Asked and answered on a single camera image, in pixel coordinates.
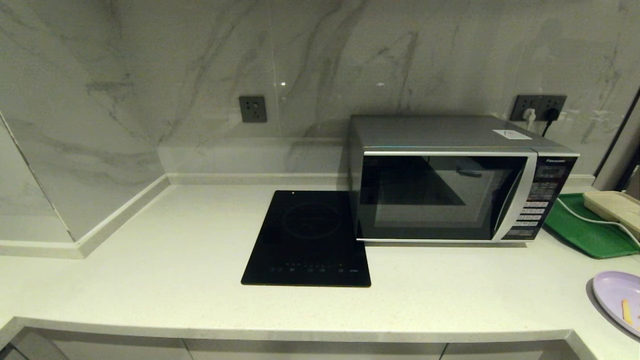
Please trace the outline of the grey double wall socket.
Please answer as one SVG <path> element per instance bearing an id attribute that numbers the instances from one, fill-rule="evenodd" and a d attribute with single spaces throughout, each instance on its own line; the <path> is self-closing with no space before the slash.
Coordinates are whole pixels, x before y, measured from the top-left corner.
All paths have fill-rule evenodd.
<path id="1" fill-rule="evenodd" d="M 515 98 L 509 120 L 512 122 L 525 121 L 522 114 L 525 109 L 535 109 L 536 121 L 544 121 L 544 112 L 549 108 L 560 111 L 566 103 L 566 95 L 517 95 Z"/>

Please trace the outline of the black induction cooktop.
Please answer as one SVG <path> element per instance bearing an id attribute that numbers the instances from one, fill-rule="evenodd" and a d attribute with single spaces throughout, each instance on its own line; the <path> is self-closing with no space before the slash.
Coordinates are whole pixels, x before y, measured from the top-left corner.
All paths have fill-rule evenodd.
<path id="1" fill-rule="evenodd" d="M 241 283 L 370 287 L 365 244 L 353 226 L 347 191 L 275 191 Z"/>

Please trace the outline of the grey cabinet front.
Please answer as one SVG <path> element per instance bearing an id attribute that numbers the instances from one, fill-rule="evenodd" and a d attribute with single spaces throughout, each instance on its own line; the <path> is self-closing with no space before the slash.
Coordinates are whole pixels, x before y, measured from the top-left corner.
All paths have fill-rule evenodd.
<path id="1" fill-rule="evenodd" d="M 9 344 L 26 360 L 194 360 L 179 338 L 25 328 Z"/>
<path id="2" fill-rule="evenodd" d="M 440 360 L 580 360 L 563 340 L 450 342 Z"/>
<path id="3" fill-rule="evenodd" d="M 441 360 L 443 342 L 185 339 L 193 360 Z"/>

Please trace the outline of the purple plastic plate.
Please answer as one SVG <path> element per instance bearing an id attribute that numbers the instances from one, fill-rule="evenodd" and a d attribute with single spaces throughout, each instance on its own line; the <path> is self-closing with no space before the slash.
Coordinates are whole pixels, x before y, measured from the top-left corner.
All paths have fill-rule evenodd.
<path id="1" fill-rule="evenodd" d="M 594 276 L 592 290 L 599 305 L 618 326 L 640 341 L 640 276 L 621 271 L 604 271 Z M 621 300 L 630 303 L 633 326 L 622 317 Z"/>

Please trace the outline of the silver Panasonic microwave oven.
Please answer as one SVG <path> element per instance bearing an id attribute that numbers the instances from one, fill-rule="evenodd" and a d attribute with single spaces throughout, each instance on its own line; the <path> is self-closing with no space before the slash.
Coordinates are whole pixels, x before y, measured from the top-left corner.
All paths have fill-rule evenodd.
<path id="1" fill-rule="evenodd" d="M 548 214 L 578 162 L 579 153 L 493 116 L 354 115 L 349 121 L 346 143 L 350 209 L 354 232 L 353 177 L 354 173 L 361 171 L 362 155 L 366 151 L 517 152 L 521 150 L 532 151 L 537 155 L 537 160 L 532 184 L 528 189 L 524 205 L 519 211 L 517 221 L 498 243 L 467 244 L 533 241 L 546 222 Z"/>

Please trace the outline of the silver microwave door dark window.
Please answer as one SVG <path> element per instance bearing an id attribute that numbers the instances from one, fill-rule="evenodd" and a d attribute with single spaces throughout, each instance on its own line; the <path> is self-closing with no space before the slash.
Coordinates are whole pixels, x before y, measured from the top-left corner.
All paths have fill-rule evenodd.
<path id="1" fill-rule="evenodd" d="M 532 185 L 532 151 L 365 151 L 352 177 L 362 242 L 498 243 Z"/>

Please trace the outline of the beige power strip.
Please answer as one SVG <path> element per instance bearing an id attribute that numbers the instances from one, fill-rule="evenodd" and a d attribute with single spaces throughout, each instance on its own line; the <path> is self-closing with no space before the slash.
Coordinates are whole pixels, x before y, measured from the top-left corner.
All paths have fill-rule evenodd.
<path id="1" fill-rule="evenodd" d="M 640 200 L 618 191 L 583 193 L 583 205 L 600 218 L 619 223 L 640 240 Z"/>

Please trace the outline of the grey single wall socket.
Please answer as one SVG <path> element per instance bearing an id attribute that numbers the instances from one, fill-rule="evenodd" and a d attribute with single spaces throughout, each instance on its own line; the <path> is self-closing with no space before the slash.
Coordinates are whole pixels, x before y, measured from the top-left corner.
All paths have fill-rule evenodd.
<path id="1" fill-rule="evenodd" d="M 238 97 L 241 120 L 243 123 L 262 124 L 267 123 L 267 111 L 265 97 L 262 95 Z"/>

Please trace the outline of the green plastic tray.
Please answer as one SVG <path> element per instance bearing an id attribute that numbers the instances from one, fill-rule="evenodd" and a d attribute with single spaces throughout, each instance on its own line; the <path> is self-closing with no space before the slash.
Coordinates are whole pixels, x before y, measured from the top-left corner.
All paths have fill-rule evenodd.
<path id="1" fill-rule="evenodd" d="M 546 217 L 544 230 L 594 259 L 640 255 L 640 246 L 620 227 L 584 205 L 582 193 L 560 194 Z"/>

